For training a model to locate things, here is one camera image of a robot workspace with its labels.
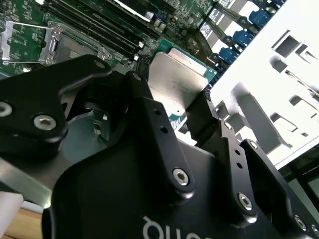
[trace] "blue connector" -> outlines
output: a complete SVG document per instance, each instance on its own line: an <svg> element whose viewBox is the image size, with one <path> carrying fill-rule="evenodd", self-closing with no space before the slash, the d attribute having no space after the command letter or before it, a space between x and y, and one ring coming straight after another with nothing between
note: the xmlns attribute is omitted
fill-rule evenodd
<svg viewBox="0 0 319 239"><path fill-rule="evenodd" d="M279 5L279 6L282 6L284 5L284 3L286 2L286 0L272 0L273 3Z"/></svg>
<svg viewBox="0 0 319 239"><path fill-rule="evenodd" d="M228 65L233 64L233 62L239 56L235 51L230 48L222 48L219 52L220 58L222 58Z"/></svg>
<svg viewBox="0 0 319 239"><path fill-rule="evenodd" d="M246 48L253 39L254 36L244 30L236 31L233 36L233 40L242 48Z"/></svg>
<svg viewBox="0 0 319 239"><path fill-rule="evenodd" d="M253 11L249 15L249 20L259 29L262 29L266 23L270 20L271 15L264 10Z"/></svg>

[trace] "silver metal plate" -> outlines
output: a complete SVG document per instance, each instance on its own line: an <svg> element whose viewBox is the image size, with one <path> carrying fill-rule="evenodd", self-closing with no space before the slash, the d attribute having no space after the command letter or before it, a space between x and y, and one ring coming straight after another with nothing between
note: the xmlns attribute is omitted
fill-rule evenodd
<svg viewBox="0 0 319 239"><path fill-rule="evenodd" d="M183 58L176 59L174 55L159 52L150 65L149 86L154 99L177 116L185 112L208 84L208 80L198 73L197 65L189 64L192 59L187 57L186 63L180 62Z"/></svg>

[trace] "rectangular cutout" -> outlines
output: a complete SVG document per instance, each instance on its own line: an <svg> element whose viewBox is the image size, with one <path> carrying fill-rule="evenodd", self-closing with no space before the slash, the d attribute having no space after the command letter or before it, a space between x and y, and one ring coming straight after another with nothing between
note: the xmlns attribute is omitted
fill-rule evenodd
<svg viewBox="0 0 319 239"><path fill-rule="evenodd" d="M287 58L299 44L300 43L290 35L275 49L275 51Z"/></svg>

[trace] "white label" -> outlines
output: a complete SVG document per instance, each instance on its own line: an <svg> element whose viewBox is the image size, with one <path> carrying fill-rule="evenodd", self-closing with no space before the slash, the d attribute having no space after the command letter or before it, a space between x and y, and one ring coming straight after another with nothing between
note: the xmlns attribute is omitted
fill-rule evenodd
<svg viewBox="0 0 319 239"><path fill-rule="evenodd" d="M165 226L165 232L163 231L162 227L160 226L160 224L158 224L155 221L151 221L147 216L143 217L143 219L146 221L144 227L143 227L143 237L144 239L170 239L170 227L169 226ZM150 227L154 227L157 229L157 231L159 232L159 237L158 238L150 238L149 237L149 228ZM176 228L176 237L172 237L176 238L176 239L181 239L180 237L180 230L178 228ZM186 236L186 239L201 239L197 234L195 233L189 233Z"/></svg>

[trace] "wooden surface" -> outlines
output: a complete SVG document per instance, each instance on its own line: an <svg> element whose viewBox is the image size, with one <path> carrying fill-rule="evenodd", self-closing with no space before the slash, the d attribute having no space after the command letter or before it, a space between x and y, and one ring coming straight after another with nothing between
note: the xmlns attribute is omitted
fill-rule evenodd
<svg viewBox="0 0 319 239"><path fill-rule="evenodd" d="M41 214L20 209L1 239L42 239Z"/></svg>

